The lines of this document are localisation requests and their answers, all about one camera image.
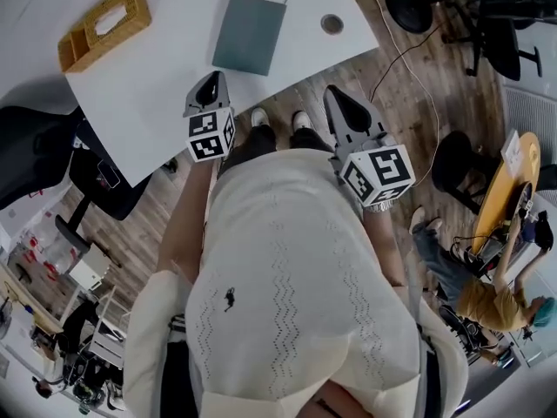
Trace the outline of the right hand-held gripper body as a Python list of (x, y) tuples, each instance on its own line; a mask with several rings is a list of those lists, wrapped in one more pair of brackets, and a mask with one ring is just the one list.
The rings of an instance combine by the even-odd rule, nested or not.
[(334, 173), (364, 208), (389, 208), (415, 183), (406, 147), (388, 133), (352, 145), (348, 155), (336, 151), (330, 158)]

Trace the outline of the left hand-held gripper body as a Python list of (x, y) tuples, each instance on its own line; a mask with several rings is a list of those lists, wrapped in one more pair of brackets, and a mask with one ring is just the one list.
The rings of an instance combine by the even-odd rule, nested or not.
[(236, 125), (230, 106), (214, 110), (186, 109), (186, 144), (196, 163), (225, 158), (234, 144)]

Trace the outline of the grey-green notebook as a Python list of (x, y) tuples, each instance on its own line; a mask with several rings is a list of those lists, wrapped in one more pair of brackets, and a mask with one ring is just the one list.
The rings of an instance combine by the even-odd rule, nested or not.
[(285, 12), (283, 3), (229, 0), (212, 65), (268, 76)]

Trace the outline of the person's left forearm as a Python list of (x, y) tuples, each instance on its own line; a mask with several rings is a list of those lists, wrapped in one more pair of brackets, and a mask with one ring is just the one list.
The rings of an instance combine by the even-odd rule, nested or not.
[(182, 273), (192, 284), (203, 252), (213, 166), (212, 161), (205, 161), (191, 167), (159, 247), (157, 271)]

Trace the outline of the person's right forearm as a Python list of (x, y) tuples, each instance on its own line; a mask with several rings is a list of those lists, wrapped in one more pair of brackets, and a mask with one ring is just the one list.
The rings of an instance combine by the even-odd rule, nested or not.
[(381, 272), (393, 287), (406, 285), (406, 272), (388, 211), (363, 213), (363, 226), (377, 255)]

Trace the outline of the person's black trousers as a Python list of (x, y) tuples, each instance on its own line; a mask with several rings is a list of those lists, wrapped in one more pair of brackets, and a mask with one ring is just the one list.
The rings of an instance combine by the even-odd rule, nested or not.
[[(322, 152), (333, 152), (319, 135), (311, 128), (298, 128), (290, 137), (291, 149), (313, 149)], [(218, 171), (218, 178), (236, 165), (243, 164), (257, 157), (273, 153), (277, 150), (276, 135), (269, 125), (252, 127), (243, 144), (235, 147), (228, 155)]]

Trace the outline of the black round stool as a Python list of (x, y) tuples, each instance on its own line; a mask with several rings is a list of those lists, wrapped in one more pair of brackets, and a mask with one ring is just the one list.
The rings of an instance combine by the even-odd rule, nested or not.
[(499, 166), (499, 158), (476, 152), (464, 132), (452, 131), (440, 142), (434, 158), (433, 185), (478, 215)]

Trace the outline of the smartphone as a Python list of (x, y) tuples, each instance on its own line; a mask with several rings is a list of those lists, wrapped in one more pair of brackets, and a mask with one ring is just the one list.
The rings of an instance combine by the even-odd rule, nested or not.
[(97, 171), (97, 181), (107, 190), (114, 189), (120, 184), (121, 179), (117, 171), (105, 161), (101, 160), (97, 164)]

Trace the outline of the round table grommet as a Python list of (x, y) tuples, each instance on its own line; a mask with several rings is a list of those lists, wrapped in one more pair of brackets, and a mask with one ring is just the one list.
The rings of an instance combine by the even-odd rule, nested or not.
[(322, 30), (331, 36), (340, 34), (344, 29), (343, 20), (334, 14), (326, 14), (320, 20)]

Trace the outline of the round wooden table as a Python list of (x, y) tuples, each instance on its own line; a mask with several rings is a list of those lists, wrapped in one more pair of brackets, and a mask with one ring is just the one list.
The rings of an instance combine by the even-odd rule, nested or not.
[(515, 175), (509, 172), (505, 160), (505, 148), (501, 150), (501, 162), (495, 173), (478, 214), (473, 233), (472, 253), (478, 254), (487, 238), (507, 217), (507, 204), (514, 190), (521, 184), (529, 182), (536, 188), (540, 175), (540, 143), (532, 132), (520, 136), (522, 160)]

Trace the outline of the person's white knit top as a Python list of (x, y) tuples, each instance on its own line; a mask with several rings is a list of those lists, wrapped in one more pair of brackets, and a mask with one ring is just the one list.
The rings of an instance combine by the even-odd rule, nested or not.
[(186, 325), (214, 394), (273, 401), (331, 380), (372, 405), (419, 384), (416, 322), (324, 152), (274, 152), (218, 178)]

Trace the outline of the white card stand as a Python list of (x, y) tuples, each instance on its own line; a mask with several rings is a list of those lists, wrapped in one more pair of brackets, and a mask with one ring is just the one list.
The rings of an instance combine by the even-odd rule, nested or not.
[(512, 129), (501, 148), (501, 157), (506, 165), (508, 174), (512, 178), (516, 178), (520, 173), (523, 161), (523, 154), (520, 145), (520, 137), (515, 129)]

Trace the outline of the black mesh office chair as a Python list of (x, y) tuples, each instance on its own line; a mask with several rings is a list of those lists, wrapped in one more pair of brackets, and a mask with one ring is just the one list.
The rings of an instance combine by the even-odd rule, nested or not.
[(466, 69), (469, 77), (478, 74), (480, 59), (486, 58), (488, 63), (501, 76), (513, 81), (521, 79), (522, 58), (536, 66), (537, 74), (543, 76), (540, 52), (534, 48), (532, 52), (519, 47), (517, 26), (530, 26), (535, 23), (534, 17), (519, 14), (516, 3), (511, 0), (473, 0), (474, 8), (465, 11), (457, 0), (448, 0), (447, 8), (457, 11), (460, 20), (467, 29), (464, 37), (441, 36), (444, 44), (470, 44), (473, 49), (473, 66)]

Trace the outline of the black padded office chair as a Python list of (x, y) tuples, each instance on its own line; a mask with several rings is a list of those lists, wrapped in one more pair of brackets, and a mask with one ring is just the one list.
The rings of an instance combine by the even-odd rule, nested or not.
[[(83, 198), (68, 221), (57, 215), (55, 224), (82, 255), (90, 250), (91, 243), (77, 232), (77, 227), (89, 205), (122, 221), (150, 182), (150, 177), (135, 186), (127, 182), (79, 107), (62, 115), (6, 106), (0, 108), (0, 122), (0, 209), (69, 176)], [(74, 149), (75, 136), (90, 149)], [(114, 189), (107, 190), (97, 181), (97, 164), (101, 160), (112, 166), (121, 179)]]

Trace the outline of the white cube cabinet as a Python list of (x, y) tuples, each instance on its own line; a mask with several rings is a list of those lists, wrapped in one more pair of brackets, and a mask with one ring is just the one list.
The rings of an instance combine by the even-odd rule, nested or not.
[(96, 244), (91, 244), (90, 250), (70, 270), (70, 277), (83, 290), (93, 291), (102, 284), (110, 266), (111, 259), (108, 255)]

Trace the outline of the person's cream overshirt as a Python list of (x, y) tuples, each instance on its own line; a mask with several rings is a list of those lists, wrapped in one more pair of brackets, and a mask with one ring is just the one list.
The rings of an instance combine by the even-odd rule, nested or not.
[[(131, 310), (124, 349), (123, 397), (133, 418), (161, 418), (162, 373), (171, 334), (171, 319), (185, 311), (191, 283), (175, 264), (154, 273)], [(469, 378), (467, 357), (441, 318), (422, 300), (419, 322), (440, 362), (442, 417), (461, 404)]]

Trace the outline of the stack of clear storage boxes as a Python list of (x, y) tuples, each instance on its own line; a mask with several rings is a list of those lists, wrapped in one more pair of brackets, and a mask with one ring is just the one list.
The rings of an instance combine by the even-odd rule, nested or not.
[(82, 254), (57, 229), (56, 214), (47, 212), (26, 228), (11, 251), (8, 264), (13, 268), (45, 270), (51, 280), (69, 272)]

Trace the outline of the black pedestal fan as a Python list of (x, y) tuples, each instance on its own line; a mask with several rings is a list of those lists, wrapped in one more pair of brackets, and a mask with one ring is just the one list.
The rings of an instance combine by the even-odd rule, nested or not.
[[(405, 31), (421, 34), (433, 23), (433, 6), (458, 0), (386, 0), (392, 19)], [(557, 0), (474, 0), (479, 18), (557, 24)]]

